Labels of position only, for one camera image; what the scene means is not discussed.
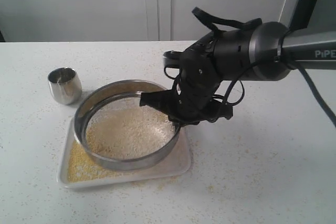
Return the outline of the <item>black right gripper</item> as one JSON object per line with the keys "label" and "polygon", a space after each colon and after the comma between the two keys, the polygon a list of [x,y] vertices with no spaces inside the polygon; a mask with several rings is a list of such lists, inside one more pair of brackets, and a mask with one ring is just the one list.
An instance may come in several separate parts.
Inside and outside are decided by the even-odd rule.
{"label": "black right gripper", "polygon": [[213,51],[212,45],[201,42],[189,46],[181,54],[172,90],[142,92],[139,106],[149,106],[168,115],[168,120],[180,127],[231,119],[233,106],[215,94],[221,79],[214,65]]}

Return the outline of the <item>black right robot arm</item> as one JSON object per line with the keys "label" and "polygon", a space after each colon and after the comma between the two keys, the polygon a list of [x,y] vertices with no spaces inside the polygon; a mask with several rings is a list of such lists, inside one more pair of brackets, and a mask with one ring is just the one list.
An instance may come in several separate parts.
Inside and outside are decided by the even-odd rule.
{"label": "black right robot arm", "polygon": [[290,31],[278,22],[255,28],[213,31],[182,52],[167,51],[164,66],[178,75],[169,90],[142,93],[150,106],[179,126],[216,122],[233,116],[229,95],[238,82],[279,81],[298,70],[330,121],[330,109],[308,75],[308,69],[335,69],[335,32]]}

